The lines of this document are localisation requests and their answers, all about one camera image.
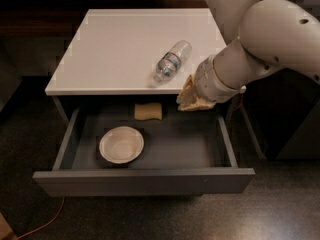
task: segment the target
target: gray concrete floor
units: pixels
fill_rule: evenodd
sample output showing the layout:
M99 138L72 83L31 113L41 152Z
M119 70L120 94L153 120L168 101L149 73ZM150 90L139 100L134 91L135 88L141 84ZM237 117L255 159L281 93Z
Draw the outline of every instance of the gray concrete floor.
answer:
M54 163L65 127L47 79L24 80L0 114L0 212L17 235L43 225L61 198L33 181ZM26 239L319 239L320 161L259 160L240 112L231 139L256 176L242 194L66 198L58 219Z

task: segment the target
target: white plate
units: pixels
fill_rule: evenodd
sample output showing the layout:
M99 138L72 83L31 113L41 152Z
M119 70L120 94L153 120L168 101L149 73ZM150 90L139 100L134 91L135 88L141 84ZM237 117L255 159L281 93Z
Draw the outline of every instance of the white plate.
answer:
M144 141L137 130L121 126L108 131L101 139L99 149L104 159L115 164L123 164L137 158Z

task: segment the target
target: tabletop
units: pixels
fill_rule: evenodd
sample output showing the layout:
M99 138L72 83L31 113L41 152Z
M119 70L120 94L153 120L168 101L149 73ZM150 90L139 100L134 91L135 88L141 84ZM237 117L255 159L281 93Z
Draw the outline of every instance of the tabletop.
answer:
M190 58L168 83L152 76L180 40ZM178 94L188 75L226 44L209 9L89 10L52 76L46 94Z

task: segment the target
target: drawer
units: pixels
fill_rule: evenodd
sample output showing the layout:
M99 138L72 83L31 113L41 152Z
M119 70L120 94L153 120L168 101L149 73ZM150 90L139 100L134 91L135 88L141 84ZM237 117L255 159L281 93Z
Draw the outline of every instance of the drawer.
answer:
M84 97L51 171L33 179L50 196L200 195L242 192L254 176L238 168L223 118L214 110L180 112L175 95ZM137 121L134 104L160 102L163 119ZM114 165L99 152L102 136L130 126L144 148Z

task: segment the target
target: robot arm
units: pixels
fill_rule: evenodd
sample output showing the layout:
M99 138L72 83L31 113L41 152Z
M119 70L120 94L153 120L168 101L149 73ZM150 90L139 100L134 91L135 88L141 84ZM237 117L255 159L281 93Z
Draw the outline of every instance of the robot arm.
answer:
M285 67L320 84L320 23L287 0L260 1L245 13L239 37L198 66L178 96L179 109L212 108Z

